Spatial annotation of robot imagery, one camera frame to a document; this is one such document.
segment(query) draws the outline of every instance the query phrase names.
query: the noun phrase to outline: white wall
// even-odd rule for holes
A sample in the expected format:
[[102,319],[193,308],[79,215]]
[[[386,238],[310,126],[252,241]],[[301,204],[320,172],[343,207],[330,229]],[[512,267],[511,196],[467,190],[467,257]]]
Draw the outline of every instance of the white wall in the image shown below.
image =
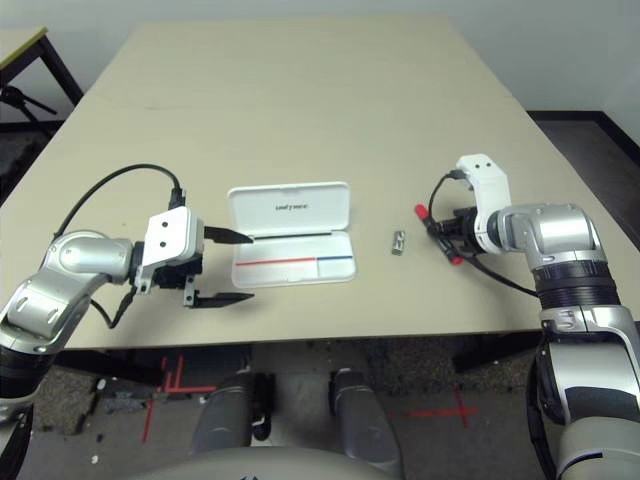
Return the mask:
[[[448,14],[525,108],[606,108],[640,142],[637,0],[0,0],[0,27],[46,25],[87,89],[141,21],[409,12]],[[44,67],[14,84],[69,113]]]

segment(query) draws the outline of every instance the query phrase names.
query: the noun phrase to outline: red stripe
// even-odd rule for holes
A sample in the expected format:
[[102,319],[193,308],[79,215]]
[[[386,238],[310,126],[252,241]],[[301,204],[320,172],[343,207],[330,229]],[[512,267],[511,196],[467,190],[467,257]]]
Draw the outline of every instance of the red stripe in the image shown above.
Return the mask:
[[202,386],[202,387],[173,387],[167,390],[167,393],[209,393],[215,392],[218,387]]
[[460,390],[458,390],[458,387],[453,387],[453,393],[456,396],[456,402],[458,402],[458,410],[460,410],[460,417],[462,418],[462,426],[464,428],[467,428],[468,427],[467,416],[464,413],[464,404],[462,403],[462,394],[460,393]]
[[149,428],[151,427],[151,416],[153,415],[153,398],[149,400],[149,408],[147,408],[147,416],[144,419],[144,429],[142,430],[142,443],[147,443],[149,438]]
[[184,358],[182,357],[182,354],[179,354],[178,355],[178,371],[176,372],[176,381],[173,385],[175,388],[180,387],[180,381],[182,380],[183,367],[184,367]]
[[451,408],[445,410],[414,410],[406,412],[404,417],[448,417],[451,415],[474,415],[478,413],[477,408],[465,408],[460,410],[459,408]]
[[293,262],[315,262],[316,257],[301,257],[301,258],[283,258],[281,260],[260,260],[257,262],[237,262],[236,267],[242,267],[245,265],[268,265],[270,263],[293,263]]
[[168,392],[171,389],[171,374],[173,372],[167,372],[167,382],[164,386],[163,392]]

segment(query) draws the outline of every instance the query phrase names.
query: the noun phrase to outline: small metal object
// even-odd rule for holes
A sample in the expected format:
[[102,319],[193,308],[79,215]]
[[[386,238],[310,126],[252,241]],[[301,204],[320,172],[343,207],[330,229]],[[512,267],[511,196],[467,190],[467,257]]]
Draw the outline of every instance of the small metal object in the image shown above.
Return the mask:
[[402,255],[404,251],[404,237],[405,233],[403,230],[396,230],[393,232],[393,248],[391,249],[391,253],[394,255]]

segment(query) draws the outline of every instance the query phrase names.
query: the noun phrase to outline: baseboard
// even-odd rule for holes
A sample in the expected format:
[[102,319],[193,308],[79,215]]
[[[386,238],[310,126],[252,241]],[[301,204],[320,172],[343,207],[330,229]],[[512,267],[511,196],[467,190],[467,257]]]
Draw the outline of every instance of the baseboard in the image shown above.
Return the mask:
[[636,165],[640,167],[640,146],[622,130],[616,122],[600,110],[529,110],[532,120],[595,122]]
[[[40,125],[44,127],[45,130],[50,130],[52,132],[57,131],[64,120],[49,120],[46,122],[40,122]],[[7,122],[0,123],[0,133],[15,133],[15,132],[37,132],[38,129],[34,127],[31,122]]]

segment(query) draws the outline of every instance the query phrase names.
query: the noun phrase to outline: white plastic case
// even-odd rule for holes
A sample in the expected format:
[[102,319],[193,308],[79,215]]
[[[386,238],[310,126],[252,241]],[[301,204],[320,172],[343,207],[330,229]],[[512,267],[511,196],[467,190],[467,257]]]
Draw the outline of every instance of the white plastic case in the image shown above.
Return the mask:
[[356,273],[345,182],[233,188],[236,245],[231,278],[239,288],[347,282]]

